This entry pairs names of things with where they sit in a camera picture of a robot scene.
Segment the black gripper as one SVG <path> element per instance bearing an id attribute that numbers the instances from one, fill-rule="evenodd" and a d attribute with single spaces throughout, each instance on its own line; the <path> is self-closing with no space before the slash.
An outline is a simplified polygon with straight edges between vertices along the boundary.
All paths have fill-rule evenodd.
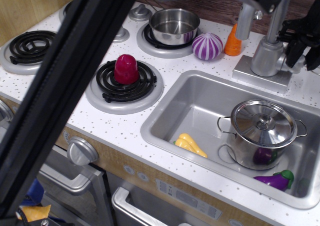
<path id="1" fill-rule="evenodd" d="M 287 42 L 286 65 L 293 68 L 302 56 L 302 64 L 308 71 L 320 65 L 320 4 L 313 3 L 308 14 L 295 20 L 285 20 L 277 34 L 277 40 Z M 306 56 L 306 47 L 310 48 Z"/>

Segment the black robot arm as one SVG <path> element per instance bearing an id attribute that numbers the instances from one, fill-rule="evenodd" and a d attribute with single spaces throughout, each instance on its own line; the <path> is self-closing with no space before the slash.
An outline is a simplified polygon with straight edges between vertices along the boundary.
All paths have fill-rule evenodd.
<path id="1" fill-rule="evenodd" d="M 116 51 L 112 39 L 134 5 L 135 0 L 75 0 L 75 11 L 58 32 L 43 67 L 21 92 L 21 108 L 4 137 L 8 151 L 1 153 L 1 161 L 9 160 L 10 165 L 1 165 L 0 172 L 12 175 L 13 182 L 1 184 L 1 217 L 15 217 L 33 178 L 68 125 L 103 139 L 103 148 L 112 147 L 271 224 L 319 224 L 318 205 L 295 209 L 224 177 L 220 169 L 210 171 L 146 143 L 140 128 L 151 110 L 119 117 L 90 106 L 83 97 L 85 87 L 98 65 Z"/>

